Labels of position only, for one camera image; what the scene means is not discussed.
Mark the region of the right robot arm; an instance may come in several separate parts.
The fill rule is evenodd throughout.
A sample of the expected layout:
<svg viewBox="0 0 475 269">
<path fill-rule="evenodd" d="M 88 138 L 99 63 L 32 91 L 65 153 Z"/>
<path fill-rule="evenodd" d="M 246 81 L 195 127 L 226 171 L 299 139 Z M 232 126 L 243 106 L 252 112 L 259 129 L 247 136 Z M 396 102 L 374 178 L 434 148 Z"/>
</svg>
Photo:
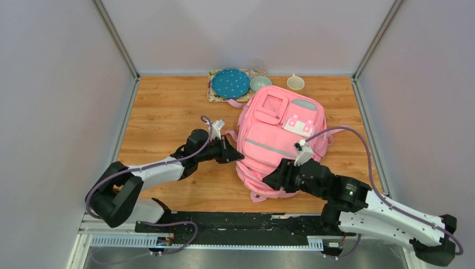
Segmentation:
<svg viewBox="0 0 475 269">
<path fill-rule="evenodd" d="M 313 159 L 302 165 L 282 159 L 263 183 L 276 191 L 303 191 L 325 200 L 319 219 L 325 234 L 368 235 L 413 249 L 417 258 L 434 266 L 446 267 L 455 258 L 456 244 L 450 240 L 457 228 L 454 216 L 424 214 L 380 198 L 368 184 L 335 175 Z"/>
</svg>

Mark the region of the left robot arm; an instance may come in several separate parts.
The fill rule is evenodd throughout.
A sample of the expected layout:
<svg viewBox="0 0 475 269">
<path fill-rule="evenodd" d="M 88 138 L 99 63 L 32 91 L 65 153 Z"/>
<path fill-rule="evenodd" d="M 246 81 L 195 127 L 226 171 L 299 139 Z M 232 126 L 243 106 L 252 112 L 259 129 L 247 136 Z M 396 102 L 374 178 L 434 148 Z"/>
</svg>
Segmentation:
<svg viewBox="0 0 475 269">
<path fill-rule="evenodd" d="M 91 217 L 116 228 L 128 221 L 138 209 L 139 194 L 166 182 L 176 182 L 192 175 L 198 165 L 214 160 L 227 164 L 244 159 L 225 135 L 211 138 L 204 129 L 195 129 L 169 157 L 146 165 L 110 164 L 85 197 Z"/>
</svg>

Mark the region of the pink student backpack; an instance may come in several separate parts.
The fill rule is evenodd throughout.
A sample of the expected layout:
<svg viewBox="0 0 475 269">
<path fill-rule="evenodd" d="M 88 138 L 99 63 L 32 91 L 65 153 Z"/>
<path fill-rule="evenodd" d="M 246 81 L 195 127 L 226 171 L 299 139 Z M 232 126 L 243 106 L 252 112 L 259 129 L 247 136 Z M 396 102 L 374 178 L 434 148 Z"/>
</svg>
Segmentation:
<svg viewBox="0 0 475 269">
<path fill-rule="evenodd" d="M 289 198 L 293 193 L 274 190 L 263 178 L 283 158 L 294 160 L 294 144 L 327 129 L 324 107 L 304 95 L 278 87 L 264 86 L 243 106 L 237 131 L 227 130 L 245 157 L 237 161 L 238 177 L 250 191 L 254 203 L 268 198 Z"/>
</svg>

